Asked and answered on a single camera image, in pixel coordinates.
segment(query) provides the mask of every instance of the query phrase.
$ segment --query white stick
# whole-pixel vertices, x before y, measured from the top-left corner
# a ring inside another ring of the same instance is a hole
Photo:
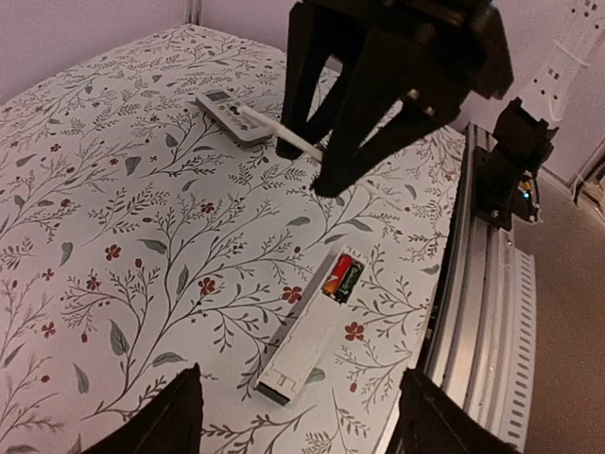
[[[309,154],[316,161],[321,162],[321,158],[323,156],[323,153],[321,152],[321,150],[313,147],[306,140],[304,140],[302,137],[300,137],[299,135],[295,134],[294,132],[292,132],[291,130],[286,128],[281,123],[273,120],[272,118],[268,118],[267,116],[264,116],[261,113],[258,113],[257,111],[251,109],[248,106],[240,106],[239,111],[242,114],[245,114],[245,115],[249,116],[250,118],[255,119],[259,123],[271,128],[275,132],[276,135],[278,135],[282,139],[286,140],[287,143],[292,144],[294,147],[301,149],[305,153]],[[375,187],[373,187],[371,184],[369,184],[368,182],[366,182],[364,180],[359,180],[358,183],[361,187],[366,189],[370,194],[373,194],[375,197],[377,197],[378,199],[380,199],[387,205],[391,206],[392,208],[394,208],[397,211],[402,211],[401,208],[399,208],[395,204],[391,203],[390,201],[386,200],[382,196],[382,194],[380,194],[378,192],[378,190]]]

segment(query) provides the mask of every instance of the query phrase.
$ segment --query red battery label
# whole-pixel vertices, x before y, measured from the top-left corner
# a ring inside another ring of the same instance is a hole
[[[353,259],[349,255],[346,253],[341,255],[336,266],[330,273],[330,277],[328,277],[328,280],[323,284],[323,293],[328,296],[334,296],[352,264]]]
[[[347,271],[347,275],[345,276],[345,278],[340,283],[340,286],[338,287],[337,294],[335,295],[336,299],[339,303],[341,303],[341,304],[347,303],[347,301],[349,300],[349,297],[351,296],[351,293],[353,293],[353,289],[354,289],[355,285],[357,284],[359,277],[361,277],[363,268],[364,268],[363,265],[360,264],[359,262],[354,261],[353,265],[351,265],[351,267]]]

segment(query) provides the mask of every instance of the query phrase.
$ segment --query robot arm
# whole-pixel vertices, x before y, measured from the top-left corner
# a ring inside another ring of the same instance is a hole
[[[308,119],[330,56],[342,73]],[[290,13],[282,123],[311,143],[332,132],[313,187],[336,197],[451,123],[471,91],[501,98],[511,84],[502,20],[488,0],[303,0]],[[401,111],[372,135],[399,99]],[[277,153],[301,154],[282,141]]]
[[[552,153],[570,87],[602,43],[605,0],[572,0],[562,38],[500,115],[491,152],[477,149],[475,210],[509,230],[538,218],[539,168]],[[342,72],[309,118],[329,57]],[[392,153],[451,123],[474,91],[502,98],[512,84],[501,17],[491,0],[302,0],[290,13],[282,123],[306,141],[331,132],[313,188],[335,197]],[[401,111],[372,132],[397,100]],[[277,153],[301,152],[280,141]]]

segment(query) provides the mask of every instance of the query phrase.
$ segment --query red flower print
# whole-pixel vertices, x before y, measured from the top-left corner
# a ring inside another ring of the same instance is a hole
[[[291,305],[293,305],[294,303],[300,301],[303,298],[303,296],[301,295],[302,291],[303,289],[300,287],[284,287],[284,294],[282,295],[282,299],[288,301]]]
[[[120,248],[117,244],[112,244],[111,247],[105,248],[105,253],[107,254],[105,258],[111,262],[113,258],[120,258],[121,251],[122,248]]]
[[[44,333],[44,337],[46,339],[48,339],[48,336],[52,336],[53,334],[56,333],[56,331],[55,331],[55,323],[51,322],[51,323],[48,324],[48,326],[44,325],[42,327],[42,332]]]
[[[344,339],[347,341],[354,341],[355,339],[363,341],[363,332],[366,330],[366,328],[363,327],[363,324],[353,322],[349,326],[345,326],[344,330],[347,332],[344,337]]]
[[[90,276],[91,278],[86,281],[86,288],[90,291],[95,291],[99,287],[101,287],[100,281],[96,280],[96,276]]]
[[[42,277],[46,279],[46,281],[50,281],[50,278],[54,275],[55,273],[50,268],[42,273]]]
[[[206,296],[215,291],[216,282],[209,277],[204,277],[203,281],[198,281],[198,285],[201,287],[200,293],[202,296]]]
[[[201,206],[202,213],[212,213],[213,211],[215,211],[215,205],[211,202]]]

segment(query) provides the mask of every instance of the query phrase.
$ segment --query leaf pattern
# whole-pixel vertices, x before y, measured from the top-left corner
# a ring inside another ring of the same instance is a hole
[[[282,52],[179,26],[0,106],[0,452],[80,452],[77,434],[107,436],[194,362],[204,452],[372,451],[430,306],[464,140],[439,130],[370,171],[389,203],[358,186],[319,198],[316,162],[278,158],[275,139],[238,149],[193,102],[220,86],[277,118],[284,82]],[[370,263],[285,416],[255,381],[344,241],[374,245]]]
[[[158,355],[153,361],[151,361],[151,365],[153,367],[161,366],[162,364],[166,364],[167,362],[182,362],[184,361],[179,355],[174,352],[167,352]]]
[[[112,323],[112,331],[110,334],[112,350],[116,355],[122,356],[129,351],[129,342],[126,340],[126,336],[124,336],[124,333],[117,323],[113,320],[110,320],[110,322]]]
[[[86,394],[90,389],[88,376],[84,374],[84,371],[82,371],[76,364],[74,364],[74,369],[76,370],[76,378],[78,379],[78,392],[80,394]]]
[[[62,254],[60,257],[59,266],[62,267],[63,265],[65,265],[65,263],[67,263],[69,257],[72,256],[72,252],[74,251],[74,244],[70,243],[69,241],[65,241],[63,244],[60,245],[60,249],[62,251]]]

